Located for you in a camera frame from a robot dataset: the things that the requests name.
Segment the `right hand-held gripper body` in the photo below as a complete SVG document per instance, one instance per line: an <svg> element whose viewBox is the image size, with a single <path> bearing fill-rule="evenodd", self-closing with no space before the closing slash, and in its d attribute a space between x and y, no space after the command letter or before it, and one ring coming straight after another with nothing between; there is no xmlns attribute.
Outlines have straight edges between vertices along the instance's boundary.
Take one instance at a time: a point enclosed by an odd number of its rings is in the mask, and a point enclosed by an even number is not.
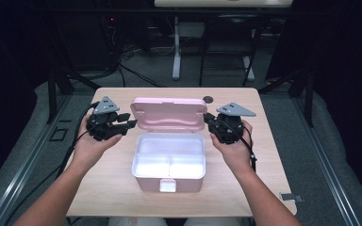
<svg viewBox="0 0 362 226"><path fill-rule="evenodd" d="M218 107L217 116L210 116L210 132L223 144L232 144L243 135L242 116L255 117L256 113L237 103L229 103Z"/></svg>

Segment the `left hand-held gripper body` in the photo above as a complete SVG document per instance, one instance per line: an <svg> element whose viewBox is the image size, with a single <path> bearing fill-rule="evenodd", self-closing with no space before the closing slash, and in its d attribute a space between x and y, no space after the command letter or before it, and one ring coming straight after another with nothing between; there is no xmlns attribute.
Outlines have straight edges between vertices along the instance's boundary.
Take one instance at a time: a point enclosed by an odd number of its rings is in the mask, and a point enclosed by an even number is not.
<svg viewBox="0 0 362 226"><path fill-rule="evenodd" d="M128 129L123 129L120 125L126 121L117 122L119 109L110 98L104 96L88 119L87 130L90 135L99 141L108 140L116 135L125 136Z"/></svg>

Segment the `pink storage box with lid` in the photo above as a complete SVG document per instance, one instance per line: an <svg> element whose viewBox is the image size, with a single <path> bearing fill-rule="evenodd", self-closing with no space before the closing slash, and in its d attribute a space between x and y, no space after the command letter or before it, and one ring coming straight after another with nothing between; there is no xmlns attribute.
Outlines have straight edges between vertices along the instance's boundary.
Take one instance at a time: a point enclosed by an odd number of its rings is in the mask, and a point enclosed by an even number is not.
<svg viewBox="0 0 362 226"><path fill-rule="evenodd" d="M138 97L130 108L138 121L137 126L143 131L141 135L145 133L201 135L200 132L205 128L203 116L207 112L207 107L201 99ZM144 191L175 193L200 191L204 177L198 180L135 178Z"/></svg>

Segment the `white divided tray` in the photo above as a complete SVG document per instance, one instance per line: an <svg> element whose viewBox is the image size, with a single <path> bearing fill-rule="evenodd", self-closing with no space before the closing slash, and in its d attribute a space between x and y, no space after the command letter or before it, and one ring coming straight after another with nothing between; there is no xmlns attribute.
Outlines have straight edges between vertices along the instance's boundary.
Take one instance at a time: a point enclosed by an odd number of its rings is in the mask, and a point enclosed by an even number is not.
<svg viewBox="0 0 362 226"><path fill-rule="evenodd" d="M138 138L132 173L139 179L202 179L205 140L199 134L145 133Z"/></svg>

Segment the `person's left hand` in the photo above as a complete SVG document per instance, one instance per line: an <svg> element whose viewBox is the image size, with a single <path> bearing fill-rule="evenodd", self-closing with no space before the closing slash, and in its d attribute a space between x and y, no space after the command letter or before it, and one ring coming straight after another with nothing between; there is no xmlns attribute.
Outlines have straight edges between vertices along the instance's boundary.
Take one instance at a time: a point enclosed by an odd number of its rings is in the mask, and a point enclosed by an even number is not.
<svg viewBox="0 0 362 226"><path fill-rule="evenodd" d="M108 140L98 141L91 137L87 131L89 115L85 116L81 122L78 132L78 140L74 145L74 156L69 165L70 170L79 173L88 172L103 156L104 152L117 144L122 136L116 135Z"/></svg>

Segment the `person's right hand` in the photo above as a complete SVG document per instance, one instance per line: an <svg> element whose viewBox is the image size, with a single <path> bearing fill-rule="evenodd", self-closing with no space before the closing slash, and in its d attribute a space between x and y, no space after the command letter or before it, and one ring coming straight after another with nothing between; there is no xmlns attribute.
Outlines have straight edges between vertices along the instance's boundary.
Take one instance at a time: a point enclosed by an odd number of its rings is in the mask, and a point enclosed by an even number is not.
<svg viewBox="0 0 362 226"><path fill-rule="evenodd" d="M250 157L253 126L247 121L242 123L244 127L242 138L233 144L222 144L214 134L210 135L213 146L220 151L224 162L235 176L254 172Z"/></svg>

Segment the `black metal stand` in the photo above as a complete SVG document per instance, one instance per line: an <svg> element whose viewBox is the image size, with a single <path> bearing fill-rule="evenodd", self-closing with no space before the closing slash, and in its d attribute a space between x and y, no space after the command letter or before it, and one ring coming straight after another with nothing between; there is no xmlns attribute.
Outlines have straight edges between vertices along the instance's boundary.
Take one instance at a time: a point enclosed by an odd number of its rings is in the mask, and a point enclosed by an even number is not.
<svg viewBox="0 0 362 226"><path fill-rule="evenodd" d="M260 89L260 94L268 93L287 81L291 81L291 86L288 90L290 98L299 98L304 95L304 119L310 127L313 127L312 109L313 109L313 96L314 96L314 74L313 67L306 66L299 69L287 76L276 79L266 87Z"/></svg>
<svg viewBox="0 0 362 226"><path fill-rule="evenodd" d="M93 90L99 89L100 86L71 68L55 48L48 49L45 53L50 64L48 76L49 116L47 123L51 123L58 114L57 89L64 95L72 95L74 86L71 79L75 79Z"/></svg>

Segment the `white-legged desk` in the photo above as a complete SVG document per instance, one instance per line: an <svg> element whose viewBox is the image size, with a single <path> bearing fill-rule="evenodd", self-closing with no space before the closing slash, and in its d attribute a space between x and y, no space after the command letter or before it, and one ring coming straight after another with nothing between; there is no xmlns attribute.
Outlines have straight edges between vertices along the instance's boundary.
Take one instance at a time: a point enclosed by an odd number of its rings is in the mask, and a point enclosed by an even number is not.
<svg viewBox="0 0 362 226"><path fill-rule="evenodd" d="M157 8L290 8L293 0L155 0ZM173 80L180 78L181 50L178 16L174 17Z"/></svg>

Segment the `black chair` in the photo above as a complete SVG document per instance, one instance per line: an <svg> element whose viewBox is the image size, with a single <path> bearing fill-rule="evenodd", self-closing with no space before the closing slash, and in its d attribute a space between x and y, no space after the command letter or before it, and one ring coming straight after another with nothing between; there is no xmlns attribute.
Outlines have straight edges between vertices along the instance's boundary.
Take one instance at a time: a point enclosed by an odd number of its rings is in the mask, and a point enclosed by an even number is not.
<svg viewBox="0 0 362 226"><path fill-rule="evenodd" d="M254 14L222 14L205 24L200 46L199 85L207 72L244 72L242 86L249 80L256 49L269 20Z"/></svg>

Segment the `grey metal table clip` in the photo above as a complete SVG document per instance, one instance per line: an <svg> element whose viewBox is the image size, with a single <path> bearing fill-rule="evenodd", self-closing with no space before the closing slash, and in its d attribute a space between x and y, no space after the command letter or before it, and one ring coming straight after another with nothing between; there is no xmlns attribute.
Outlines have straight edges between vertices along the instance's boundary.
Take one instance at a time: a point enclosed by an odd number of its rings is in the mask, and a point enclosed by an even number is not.
<svg viewBox="0 0 362 226"><path fill-rule="evenodd" d="M304 198L301 195L297 195L294 193L281 193L280 198L283 201L291 201L291 202L303 202Z"/></svg>

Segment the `aluminium floor rail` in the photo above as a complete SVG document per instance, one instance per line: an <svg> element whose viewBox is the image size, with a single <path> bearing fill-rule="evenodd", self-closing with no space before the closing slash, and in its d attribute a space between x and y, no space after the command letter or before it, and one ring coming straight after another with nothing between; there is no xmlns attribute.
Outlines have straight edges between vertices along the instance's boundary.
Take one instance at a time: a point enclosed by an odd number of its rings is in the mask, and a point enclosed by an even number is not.
<svg viewBox="0 0 362 226"><path fill-rule="evenodd" d="M351 202L348 199L345 189L341 185L336 172L323 148L315 128L310 126L304 117L304 105L302 104L302 101L297 98L292 98L291 101L299 114L299 119L302 122L305 131L310 137L314 147L314 155L316 156L317 162L321 168L321 172L332 193L339 212L345 221L346 226L362 226L351 205Z"/></svg>
<svg viewBox="0 0 362 226"><path fill-rule="evenodd" d="M49 116L48 100L40 98L17 143L0 169L0 226L5 224L11 209L40 160L42 149L55 132L58 117L71 101L71 95L58 98L57 113Z"/></svg>

